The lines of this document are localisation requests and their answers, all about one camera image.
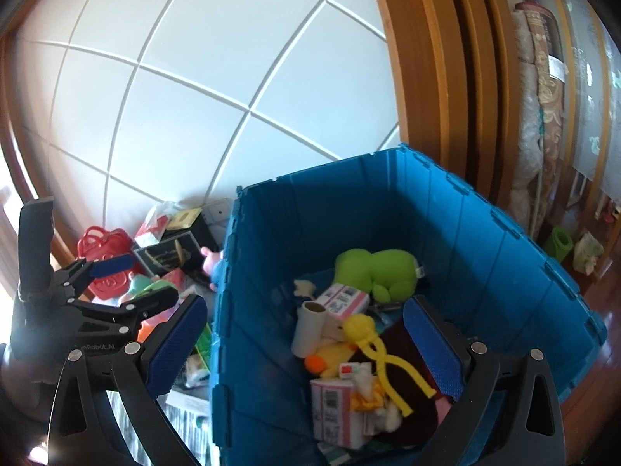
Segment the red plastic bag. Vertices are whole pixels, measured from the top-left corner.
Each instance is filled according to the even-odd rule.
[[[89,227],[78,241],[78,257],[87,261],[110,259],[132,252],[133,241],[122,229],[106,231],[99,226]],[[88,288],[92,294],[101,299],[110,299],[125,294],[129,289],[130,272],[144,273],[141,264],[136,261],[131,270],[115,273],[105,278],[95,279]]]

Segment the white tiled wall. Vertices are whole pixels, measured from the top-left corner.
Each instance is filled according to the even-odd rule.
[[[16,80],[33,154],[76,234],[133,234],[155,202],[398,144],[376,0],[41,0]]]

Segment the pink plush toy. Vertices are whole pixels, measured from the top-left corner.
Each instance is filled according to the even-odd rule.
[[[209,288],[213,292],[217,292],[218,287],[215,283],[220,280],[222,273],[222,252],[211,252],[207,247],[201,247],[201,254],[205,256],[203,273],[211,279]]]

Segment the storage bin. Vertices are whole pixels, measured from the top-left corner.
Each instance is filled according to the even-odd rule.
[[[293,279],[326,287],[335,257],[352,247],[414,254],[445,319],[498,352],[540,348],[561,400],[605,341],[602,320],[554,259],[471,186],[405,145],[266,181],[238,190],[224,250],[210,380],[220,464],[325,464],[309,376],[290,350]],[[463,464],[478,457],[494,417],[486,415]],[[409,465],[416,454],[365,464]]]

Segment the metal bolt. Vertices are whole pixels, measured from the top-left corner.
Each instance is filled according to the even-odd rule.
[[[138,342],[129,342],[123,349],[126,354],[132,355],[141,349],[141,345]]]
[[[470,348],[476,354],[485,354],[487,352],[487,345],[483,342],[474,342],[470,345]]]
[[[539,350],[538,348],[534,348],[533,350],[531,350],[530,351],[530,356],[535,361],[543,361],[543,352],[541,350]]]
[[[69,361],[77,361],[81,357],[82,357],[82,351],[76,348],[75,350],[70,351],[69,355],[67,356],[67,359],[69,359]]]

